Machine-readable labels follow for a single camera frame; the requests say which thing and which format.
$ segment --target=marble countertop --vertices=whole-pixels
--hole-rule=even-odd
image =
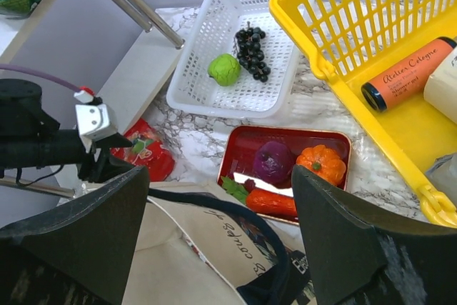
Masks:
[[[199,10],[161,9],[158,13],[186,38]],[[347,190],[386,210],[427,221],[412,190],[356,123],[327,85],[314,77],[301,57],[282,127],[324,129],[348,135],[353,144]],[[230,132],[248,121],[187,114],[166,103],[166,85],[143,118],[158,129],[177,159],[170,180],[216,180]]]

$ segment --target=yellow plastic basket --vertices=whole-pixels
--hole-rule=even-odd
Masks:
[[[457,126],[422,94],[382,114],[361,94],[362,84],[428,42],[457,36],[455,0],[270,0],[270,10],[415,191],[427,218],[457,227],[456,207],[424,175],[436,158],[457,152]]]

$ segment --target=bunch of grapes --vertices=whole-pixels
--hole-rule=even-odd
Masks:
[[[235,35],[238,42],[236,57],[240,65],[252,74],[254,80],[262,82],[268,81],[268,75],[271,73],[270,67],[263,60],[262,46],[260,40],[266,36],[265,31],[259,27],[252,28],[248,22],[248,28],[238,31]]]

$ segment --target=purple vegetable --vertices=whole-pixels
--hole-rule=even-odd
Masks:
[[[278,184],[291,175],[295,157],[282,143],[265,143],[254,157],[253,170],[257,176],[270,184]]]

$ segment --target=green leaf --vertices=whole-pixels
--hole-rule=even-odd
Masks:
[[[249,193],[244,186],[226,176],[222,176],[221,179],[222,188],[225,189],[228,194],[234,196],[237,200],[246,205],[246,197]]]

